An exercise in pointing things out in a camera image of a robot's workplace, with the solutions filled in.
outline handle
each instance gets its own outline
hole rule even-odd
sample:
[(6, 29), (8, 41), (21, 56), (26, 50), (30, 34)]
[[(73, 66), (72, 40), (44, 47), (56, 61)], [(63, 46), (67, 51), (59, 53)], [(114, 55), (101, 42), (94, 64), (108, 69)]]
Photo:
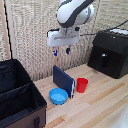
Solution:
[(39, 128), (39, 124), (40, 124), (40, 118), (37, 117), (34, 119), (34, 128)]

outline red cup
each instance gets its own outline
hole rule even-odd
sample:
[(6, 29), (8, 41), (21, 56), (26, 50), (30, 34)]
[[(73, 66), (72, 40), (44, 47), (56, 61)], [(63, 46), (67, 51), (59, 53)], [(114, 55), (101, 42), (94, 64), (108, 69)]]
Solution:
[(87, 79), (78, 78), (77, 79), (77, 87), (76, 87), (77, 92), (84, 93), (84, 91), (85, 91), (85, 89), (87, 87), (87, 84), (88, 84), (88, 80)]

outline textured wall panel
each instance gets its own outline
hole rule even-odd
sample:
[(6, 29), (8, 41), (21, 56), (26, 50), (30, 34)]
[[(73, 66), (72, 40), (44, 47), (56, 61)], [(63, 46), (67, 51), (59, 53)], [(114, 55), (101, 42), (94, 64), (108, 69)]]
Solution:
[[(21, 61), (33, 80), (52, 75), (54, 56), (46, 44), (47, 31), (58, 28), (56, 11), (59, 0), (10, 0), (14, 24), (17, 59)], [(81, 33), (90, 33), (92, 23), (82, 26)], [(60, 68), (66, 70), (84, 63), (85, 48), (89, 36), (71, 47), (60, 49)]]
[[(113, 28), (128, 19), (127, 0), (102, 0), (96, 30)], [(120, 27), (128, 30), (128, 23)]]
[(0, 14), (0, 61), (7, 60), (2, 15)]

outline black device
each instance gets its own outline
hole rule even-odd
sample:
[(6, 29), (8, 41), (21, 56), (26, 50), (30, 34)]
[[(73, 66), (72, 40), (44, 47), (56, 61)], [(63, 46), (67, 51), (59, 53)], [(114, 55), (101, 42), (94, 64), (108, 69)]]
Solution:
[(128, 36), (99, 32), (94, 41), (88, 66), (112, 78), (128, 73)]

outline wooden table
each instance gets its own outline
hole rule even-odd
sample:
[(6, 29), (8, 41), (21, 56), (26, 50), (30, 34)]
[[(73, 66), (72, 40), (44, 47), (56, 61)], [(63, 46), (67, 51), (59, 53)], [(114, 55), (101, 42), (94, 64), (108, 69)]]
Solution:
[(52, 76), (35, 84), (47, 101), (45, 128), (110, 128), (128, 102), (128, 75), (110, 78), (86, 64), (66, 71), (75, 80), (89, 80), (84, 93), (75, 89), (74, 98), (63, 105), (54, 105), (49, 91), (57, 86)]

